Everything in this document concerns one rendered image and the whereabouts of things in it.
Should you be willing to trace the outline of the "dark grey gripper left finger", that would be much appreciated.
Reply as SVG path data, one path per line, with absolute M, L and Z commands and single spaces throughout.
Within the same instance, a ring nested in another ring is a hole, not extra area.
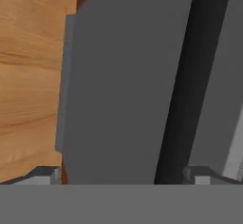
M 60 183 L 61 168 L 59 166 L 37 166 L 26 175 L 0 182 L 0 185 L 51 185 Z

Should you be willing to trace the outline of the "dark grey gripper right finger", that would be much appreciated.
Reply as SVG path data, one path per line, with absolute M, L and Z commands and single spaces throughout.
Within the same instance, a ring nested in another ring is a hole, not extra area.
M 207 166 L 183 168 L 183 183 L 188 185 L 243 185 L 243 180 L 223 177 Z

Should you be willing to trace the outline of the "black dishwasher panel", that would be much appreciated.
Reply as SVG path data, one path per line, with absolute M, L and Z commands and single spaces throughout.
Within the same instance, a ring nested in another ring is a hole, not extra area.
M 181 184 L 229 0 L 192 0 L 154 183 Z

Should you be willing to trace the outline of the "light wooden cupboard panel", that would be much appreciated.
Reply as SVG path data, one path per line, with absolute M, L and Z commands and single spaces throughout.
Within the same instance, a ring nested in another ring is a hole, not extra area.
M 0 182 L 54 150 L 65 16 L 76 0 L 0 0 Z

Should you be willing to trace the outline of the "grey cupboard front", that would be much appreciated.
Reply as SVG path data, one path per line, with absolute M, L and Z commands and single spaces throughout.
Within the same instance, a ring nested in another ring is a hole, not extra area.
M 243 107 L 243 0 L 229 0 L 190 162 L 223 176 Z

